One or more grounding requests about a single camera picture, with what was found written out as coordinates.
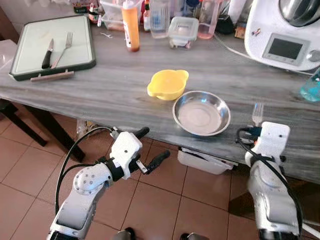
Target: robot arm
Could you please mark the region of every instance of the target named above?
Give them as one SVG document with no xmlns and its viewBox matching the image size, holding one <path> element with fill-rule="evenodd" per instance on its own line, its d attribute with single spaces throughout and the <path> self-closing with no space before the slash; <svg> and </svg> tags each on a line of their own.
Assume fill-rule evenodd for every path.
<svg viewBox="0 0 320 240">
<path fill-rule="evenodd" d="M 119 132 L 113 128 L 111 135 L 116 140 L 111 147 L 110 159 L 101 157 L 97 164 L 87 166 L 75 175 L 71 193 L 57 212 L 47 240 L 84 239 L 96 213 L 97 202 L 105 189 L 120 178 L 128 179 L 139 168 L 143 174 L 150 174 L 169 157 L 170 152 L 165 151 L 148 166 L 139 161 L 142 143 L 138 138 L 148 132 L 149 128 L 142 128 L 135 134 Z"/>
<path fill-rule="evenodd" d="M 287 144 L 290 128 L 264 122 L 262 128 L 246 130 L 258 136 L 255 146 L 246 148 L 245 162 L 251 167 L 248 190 L 254 201 L 260 239 L 298 239 L 302 224 L 301 209 L 280 168 L 280 155 Z"/>
</svg>

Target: green cutting board frame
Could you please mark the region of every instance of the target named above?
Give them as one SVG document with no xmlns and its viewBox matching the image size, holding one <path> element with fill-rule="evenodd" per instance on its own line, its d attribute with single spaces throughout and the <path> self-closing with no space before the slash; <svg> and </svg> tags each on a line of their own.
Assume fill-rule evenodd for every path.
<svg viewBox="0 0 320 240">
<path fill-rule="evenodd" d="M 51 19 L 46 19 L 46 20 L 41 20 L 41 21 L 28 22 L 23 26 L 23 29 L 22 29 L 22 32 L 21 32 L 20 36 L 23 35 L 25 26 L 28 25 L 28 24 L 37 23 L 37 22 L 45 22 L 45 21 L 56 20 L 56 19 L 75 18 L 75 17 L 79 17 L 79 16 L 85 16 L 85 15 L 84 14 L 78 14 L 78 15 L 73 15 L 73 16 L 57 17 L 57 18 L 51 18 Z M 71 72 L 71 71 L 80 71 L 80 70 L 93 68 L 97 63 L 96 62 L 96 55 L 95 55 L 95 50 L 94 50 L 93 42 L 92 42 L 92 33 L 91 33 L 91 26 L 90 26 L 89 18 L 86 17 L 86 20 L 87 20 L 87 26 L 88 26 L 88 32 L 89 32 L 89 34 L 88 34 L 89 35 L 89 43 L 90 43 L 91 54 L 92 54 L 92 60 L 91 61 L 89 61 L 87 63 L 73 64 L 73 65 L 67 65 L 67 66 L 57 66 L 54 69 L 47 68 L 47 69 L 42 69 L 42 70 L 37 70 L 37 71 L 32 71 L 32 72 L 27 72 L 27 73 L 13 74 L 12 72 L 13 72 L 14 62 L 16 60 L 18 49 L 19 49 L 19 46 L 20 46 L 21 41 L 22 41 L 22 39 L 20 37 L 19 41 L 18 41 L 18 44 L 17 44 L 17 52 L 16 52 L 16 54 L 15 54 L 15 56 L 13 58 L 12 66 L 11 66 L 9 75 L 11 77 L 13 77 L 17 81 L 24 81 L 24 80 L 30 80 L 30 78 L 38 77 L 39 74 L 41 74 L 41 76 L 47 76 L 47 75 L 64 73 L 66 70 L 68 72 Z"/>
</svg>

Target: black knife handle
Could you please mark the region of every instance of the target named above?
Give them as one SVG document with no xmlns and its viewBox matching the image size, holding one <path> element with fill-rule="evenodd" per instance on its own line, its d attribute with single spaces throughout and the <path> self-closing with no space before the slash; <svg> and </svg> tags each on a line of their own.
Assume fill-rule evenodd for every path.
<svg viewBox="0 0 320 240">
<path fill-rule="evenodd" d="M 51 56 L 51 51 L 46 51 L 46 54 L 44 56 L 43 62 L 42 62 L 42 69 L 47 69 L 50 67 L 50 56 Z"/>
</svg>

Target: white cutting board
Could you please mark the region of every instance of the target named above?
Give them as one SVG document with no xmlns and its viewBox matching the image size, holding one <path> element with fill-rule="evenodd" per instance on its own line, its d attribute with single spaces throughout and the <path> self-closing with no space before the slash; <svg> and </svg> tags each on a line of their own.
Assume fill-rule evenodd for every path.
<svg viewBox="0 0 320 240">
<path fill-rule="evenodd" d="M 84 15 L 27 23 L 20 36 L 11 73 L 42 71 L 41 65 L 51 39 L 54 41 L 52 64 L 65 48 L 68 32 L 72 32 L 72 46 L 64 52 L 56 67 L 89 63 L 93 60 L 93 53 L 88 25 Z"/>
</svg>

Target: white wall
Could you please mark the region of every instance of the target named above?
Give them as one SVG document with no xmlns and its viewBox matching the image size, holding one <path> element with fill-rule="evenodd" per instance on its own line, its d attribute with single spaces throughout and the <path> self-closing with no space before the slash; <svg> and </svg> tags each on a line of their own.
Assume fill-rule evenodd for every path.
<svg viewBox="0 0 320 240">
<path fill-rule="evenodd" d="M 35 2 L 28 7 L 24 0 L 0 0 L 0 7 L 18 33 L 26 23 L 75 14 L 71 5 L 51 3 L 48 7 L 42 7 L 38 2 Z"/>
</svg>

